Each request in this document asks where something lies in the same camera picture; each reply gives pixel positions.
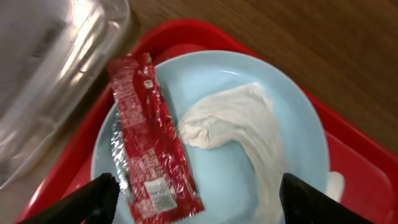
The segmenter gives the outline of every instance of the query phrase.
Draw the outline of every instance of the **plate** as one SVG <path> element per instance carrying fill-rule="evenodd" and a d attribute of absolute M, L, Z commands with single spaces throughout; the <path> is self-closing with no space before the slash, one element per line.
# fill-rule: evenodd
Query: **plate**
<path fill-rule="evenodd" d="M 209 50 L 175 57 L 156 66 L 156 72 L 175 122 L 203 97 L 251 82 L 264 85 L 279 120 L 289 172 L 325 192 L 329 158 L 320 119 L 301 89 L 280 70 L 248 55 Z M 92 179 L 103 172 L 117 177 L 110 143 L 115 113 L 114 105 L 99 131 Z M 185 154 L 206 210 L 179 223 L 250 223 L 258 187 L 241 145 L 229 142 L 213 150 L 185 146 Z M 134 223 L 122 195 L 114 223 Z"/>

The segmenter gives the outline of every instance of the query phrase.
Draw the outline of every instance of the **white napkin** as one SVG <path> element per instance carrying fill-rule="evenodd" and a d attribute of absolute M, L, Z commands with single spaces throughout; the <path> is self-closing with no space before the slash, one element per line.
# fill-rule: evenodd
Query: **white napkin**
<path fill-rule="evenodd" d="M 279 187 L 288 165 L 272 100 L 261 84 L 250 83 L 200 100 L 181 119 L 178 129 L 185 144 L 203 149 L 240 142 L 259 181 L 255 221 L 279 222 Z"/>

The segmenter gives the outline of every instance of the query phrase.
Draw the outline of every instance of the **red ketchup packet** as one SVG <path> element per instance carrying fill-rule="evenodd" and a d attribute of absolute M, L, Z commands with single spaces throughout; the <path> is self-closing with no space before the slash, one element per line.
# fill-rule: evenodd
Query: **red ketchup packet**
<path fill-rule="evenodd" d="M 136 223 L 171 223 L 204 210 L 149 54 L 109 66 L 119 108 Z"/>

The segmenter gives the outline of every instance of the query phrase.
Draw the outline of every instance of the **wooden table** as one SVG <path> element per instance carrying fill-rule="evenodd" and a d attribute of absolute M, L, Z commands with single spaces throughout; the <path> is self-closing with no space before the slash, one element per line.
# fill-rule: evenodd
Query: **wooden table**
<path fill-rule="evenodd" d="M 208 21 L 398 154 L 398 0 L 130 2 L 132 43 L 163 21 Z M 30 176 L 0 193 L 4 223 L 26 205 L 105 83 L 102 75 Z"/>

